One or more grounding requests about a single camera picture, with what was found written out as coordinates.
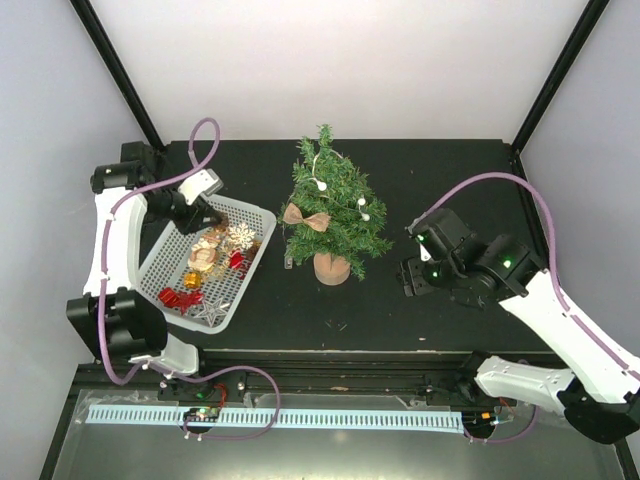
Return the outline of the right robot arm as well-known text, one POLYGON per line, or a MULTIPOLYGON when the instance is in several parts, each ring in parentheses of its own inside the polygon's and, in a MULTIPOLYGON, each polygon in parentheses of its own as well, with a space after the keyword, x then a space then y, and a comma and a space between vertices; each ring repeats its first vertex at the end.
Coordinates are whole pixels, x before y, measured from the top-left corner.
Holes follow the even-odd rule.
POLYGON ((528 246, 508 234, 485 242, 447 208, 419 219, 407 232, 419 254, 400 264, 406 296, 445 290, 468 307, 496 304, 565 364, 551 369, 475 353, 454 379, 461 400, 476 403, 489 396, 530 403, 601 444, 638 431, 638 357, 554 288, 550 269, 528 246))

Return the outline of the white plastic basket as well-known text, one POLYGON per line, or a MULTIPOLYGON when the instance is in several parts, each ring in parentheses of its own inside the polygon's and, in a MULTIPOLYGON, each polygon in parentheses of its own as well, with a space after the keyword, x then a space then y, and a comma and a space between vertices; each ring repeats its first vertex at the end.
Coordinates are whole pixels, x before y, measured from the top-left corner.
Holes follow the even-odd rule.
POLYGON ((189 235, 169 223, 140 267, 138 290, 169 323, 214 335, 230 323, 275 230, 276 217, 220 195, 206 201, 227 222, 189 235))

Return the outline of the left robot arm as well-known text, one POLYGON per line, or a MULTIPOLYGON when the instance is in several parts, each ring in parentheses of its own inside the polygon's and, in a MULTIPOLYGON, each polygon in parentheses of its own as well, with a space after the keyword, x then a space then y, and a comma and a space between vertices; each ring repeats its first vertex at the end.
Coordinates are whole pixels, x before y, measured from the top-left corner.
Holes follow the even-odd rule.
POLYGON ((215 376, 199 365, 197 347, 169 334, 163 311, 140 292, 140 240, 147 220, 167 220, 183 235, 221 224, 222 214, 205 199, 222 182, 203 169, 176 185, 152 189, 164 162, 151 146, 129 142, 119 162, 95 169, 93 260, 83 293, 68 301, 66 315, 95 358, 181 374, 181 389, 202 399, 213 391, 215 376))

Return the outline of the brown burlap bow ornament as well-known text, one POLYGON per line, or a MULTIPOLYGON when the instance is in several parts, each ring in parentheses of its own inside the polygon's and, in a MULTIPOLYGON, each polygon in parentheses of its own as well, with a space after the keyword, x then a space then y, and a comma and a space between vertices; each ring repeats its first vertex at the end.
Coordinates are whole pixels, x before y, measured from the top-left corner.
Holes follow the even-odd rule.
POLYGON ((286 206, 282 217, 282 221, 286 225, 304 224, 310 229, 320 233, 324 233, 328 229, 330 220, 331 216, 325 212, 319 212, 304 217, 300 208, 293 203, 289 203, 286 206))

